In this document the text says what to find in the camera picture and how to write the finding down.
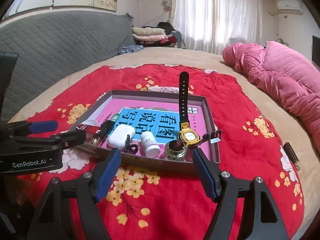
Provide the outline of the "red black fashion tube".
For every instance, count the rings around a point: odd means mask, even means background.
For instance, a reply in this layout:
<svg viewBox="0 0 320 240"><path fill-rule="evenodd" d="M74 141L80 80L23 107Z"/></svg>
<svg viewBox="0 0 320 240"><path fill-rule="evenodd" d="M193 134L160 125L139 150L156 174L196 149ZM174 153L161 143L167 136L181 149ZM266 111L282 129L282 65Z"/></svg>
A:
<svg viewBox="0 0 320 240"><path fill-rule="evenodd" d="M76 129L85 131L86 133L93 134L93 135L105 135L108 131L108 128L105 125L101 126L89 126L89 125L82 125L79 124Z"/></svg>

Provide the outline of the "white medicine bottle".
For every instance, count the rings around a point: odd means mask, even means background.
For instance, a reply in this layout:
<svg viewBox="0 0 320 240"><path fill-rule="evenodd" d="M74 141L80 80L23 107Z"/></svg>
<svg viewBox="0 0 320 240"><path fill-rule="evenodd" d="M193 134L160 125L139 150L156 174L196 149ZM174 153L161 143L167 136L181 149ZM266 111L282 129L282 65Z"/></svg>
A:
<svg viewBox="0 0 320 240"><path fill-rule="evenodd" d="M150 131L145 131L140 135L141 144L144 153L148 158L155 158L160 155L161 149L158 145L156 138Z"/></svg>

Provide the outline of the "white plastic bottle cap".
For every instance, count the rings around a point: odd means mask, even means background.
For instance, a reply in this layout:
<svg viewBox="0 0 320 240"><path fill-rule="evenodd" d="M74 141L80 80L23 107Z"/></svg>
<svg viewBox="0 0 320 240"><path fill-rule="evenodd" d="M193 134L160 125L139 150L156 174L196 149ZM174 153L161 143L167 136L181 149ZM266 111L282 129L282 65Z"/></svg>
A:
<svg viewBox="0 0 320 240"><path fill-rule="evenodd" d="M97 120L94 120L94 119L87 119L87 120L83 121L81 124L82 125L89 125L89 126L98 126Z"/></svg>

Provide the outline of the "white earbuds case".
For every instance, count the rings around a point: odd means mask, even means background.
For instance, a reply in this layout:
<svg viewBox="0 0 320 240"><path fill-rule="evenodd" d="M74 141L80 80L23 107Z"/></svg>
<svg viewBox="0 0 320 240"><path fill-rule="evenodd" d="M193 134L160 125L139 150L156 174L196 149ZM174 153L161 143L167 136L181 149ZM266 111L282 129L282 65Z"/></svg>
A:
<svg viewBox="0 0 320 240"><path fill-rule="evenodd" d="M119 124L114 131L107 137L107 146L109 148L118 148L124 150L126 148L127 136L129 136L129 142L135 136L136 130L129 125Z"/></svg>

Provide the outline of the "grey quilted headboard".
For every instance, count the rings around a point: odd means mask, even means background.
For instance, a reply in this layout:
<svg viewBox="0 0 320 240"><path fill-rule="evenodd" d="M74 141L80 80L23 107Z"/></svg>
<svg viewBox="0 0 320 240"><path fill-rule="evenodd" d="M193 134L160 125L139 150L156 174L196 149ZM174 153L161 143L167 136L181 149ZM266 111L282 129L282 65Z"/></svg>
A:
<svg viewBox="0 0 320 240"><path fill-rule="evenodd" d="M1 27L1 51L18 53L1 119L9 121L49 87L134 45L133 18L93 11L38 14Z"/></svg>

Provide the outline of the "grey cardboard box tray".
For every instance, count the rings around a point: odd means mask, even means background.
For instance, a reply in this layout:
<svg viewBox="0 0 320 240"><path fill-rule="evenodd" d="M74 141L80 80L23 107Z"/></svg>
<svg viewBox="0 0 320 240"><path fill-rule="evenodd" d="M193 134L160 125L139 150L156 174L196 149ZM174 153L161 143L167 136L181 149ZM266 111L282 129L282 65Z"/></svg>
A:
<svg viewBox="0 0 320 240"><path fill-rule="evenodd" d="M139 150L135 155L123 153L123 164L156 170L195 173L192 153L188 152L183 160L168 160L164 153L166 143L178 139L179 135L178 94L111 90L89 107L70 127L69 131L76 130L77 126L84 124L85 121L96 121L97 125L100 126L115 114L120 116L114 125L114 129L119 124L133 127L136 133L132 142L138 143L140 143L142 132L150 131L161 148L161 153L158 156L148 158L144 153L143 147L139 146ZM203 96L188 96L188 116L191 128L201 136L216 129L208 101ZM209 160L217 164L220 163L217 142L214 144L204 142L199 147ZM105 157L110 147L108 147L107 140L105 140L101 146L85 142L77 148L95 157Z"/></svg>

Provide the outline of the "pink blue children's book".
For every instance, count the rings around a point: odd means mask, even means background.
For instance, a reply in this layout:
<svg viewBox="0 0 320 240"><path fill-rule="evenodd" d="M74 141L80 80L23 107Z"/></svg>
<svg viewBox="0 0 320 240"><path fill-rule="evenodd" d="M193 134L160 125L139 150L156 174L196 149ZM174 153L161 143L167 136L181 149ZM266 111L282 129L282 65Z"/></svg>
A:
<svg viewBox="0 0 320 240"><path fill-rule="evenodd" d="M203 116L202 106L194 103L188 105L190 126L201 137L208 133ZM100 126L104 121L110 120L115 114L120 114L114 129L119 124L125 124L135 128L136 133L132 142L139 144L136 155L146 157L143 146L140 143L140 135L145 131L153 133L161 152L155 159L164 158L164 147L167 142L178 139L180 131L180 116L178 103L142 101L133 99L109 98L88 118L97 120Z"/></svg>

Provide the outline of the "glass jar gold rim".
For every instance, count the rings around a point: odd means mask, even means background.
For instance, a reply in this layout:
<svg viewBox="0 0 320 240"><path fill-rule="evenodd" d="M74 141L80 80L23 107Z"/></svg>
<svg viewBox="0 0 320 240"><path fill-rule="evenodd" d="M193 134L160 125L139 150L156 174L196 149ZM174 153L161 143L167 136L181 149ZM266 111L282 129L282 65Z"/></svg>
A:
<svg viewBox="0 0 320 240"><path fill-rule="evenodd" d="M168 160L185 161L187 148L180 140L172 140L165 145L164 154Z"/></svg>

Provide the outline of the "yellow black wrist watch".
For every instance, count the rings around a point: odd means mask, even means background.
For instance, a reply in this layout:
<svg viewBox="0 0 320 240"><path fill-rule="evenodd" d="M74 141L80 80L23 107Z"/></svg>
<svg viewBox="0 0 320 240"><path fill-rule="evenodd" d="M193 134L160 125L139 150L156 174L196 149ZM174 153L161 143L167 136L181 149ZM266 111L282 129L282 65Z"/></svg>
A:
<svg viewBox="0 0 320 240"><path fill-rule="evenodd" d="M180 140L187 148L196 148L207 141L210 144L220 142L222 134L220 129L206 133L203 137L200 137L199 134L191 128L188 116L188 89L189 74L188 72L181 72L179 75Z"/></svg>

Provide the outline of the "stack of folded clothes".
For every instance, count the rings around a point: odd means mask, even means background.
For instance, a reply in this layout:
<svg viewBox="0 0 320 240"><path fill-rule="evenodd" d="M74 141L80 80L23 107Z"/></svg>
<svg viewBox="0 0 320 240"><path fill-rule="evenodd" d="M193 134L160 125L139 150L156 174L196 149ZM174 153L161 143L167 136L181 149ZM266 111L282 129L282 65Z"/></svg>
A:
<svg viewBox="0 0 320 240"><path fill-rule="evenodd" d="M182 47L182 35L168 22L160 22L156 27L132 27L136 45L143 47Z"/></svg>

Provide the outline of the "pink quilted comforter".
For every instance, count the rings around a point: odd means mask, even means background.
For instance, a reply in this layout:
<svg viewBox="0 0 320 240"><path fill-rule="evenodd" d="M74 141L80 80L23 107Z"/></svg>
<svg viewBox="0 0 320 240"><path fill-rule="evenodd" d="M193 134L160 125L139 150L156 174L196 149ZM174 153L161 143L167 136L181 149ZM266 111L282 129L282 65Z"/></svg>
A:
<svg viewBox="0 0 320 240"><path fill-rule="evenodd" d="M319 71L306 57L275 41L265 47L238 42L227 46L222 57L297 117L319 149Z"/></svg>

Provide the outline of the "white sheer curtain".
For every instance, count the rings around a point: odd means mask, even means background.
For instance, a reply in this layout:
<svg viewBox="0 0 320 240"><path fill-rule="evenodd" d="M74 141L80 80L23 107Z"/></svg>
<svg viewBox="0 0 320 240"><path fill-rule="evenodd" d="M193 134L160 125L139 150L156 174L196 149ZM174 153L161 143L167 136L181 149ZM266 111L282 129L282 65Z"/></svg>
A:
<svg viewBox="0 0 320 240"><path fill-rule="evenodd" d="M171 23L183 48L220 55L236 42L261 42L262 0L172 0Z"/></svg>

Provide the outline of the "white air conditioner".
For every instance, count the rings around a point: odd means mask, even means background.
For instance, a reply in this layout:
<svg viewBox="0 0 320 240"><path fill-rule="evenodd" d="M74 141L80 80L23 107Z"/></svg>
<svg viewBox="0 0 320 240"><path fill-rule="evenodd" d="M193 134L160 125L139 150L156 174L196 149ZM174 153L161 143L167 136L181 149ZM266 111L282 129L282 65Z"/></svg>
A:
<svg viewBox="0 0 320 240"><path fill-rule="evenodd" d="M277 8L285 13L303 13L299 0L277 0Z"/></svg>

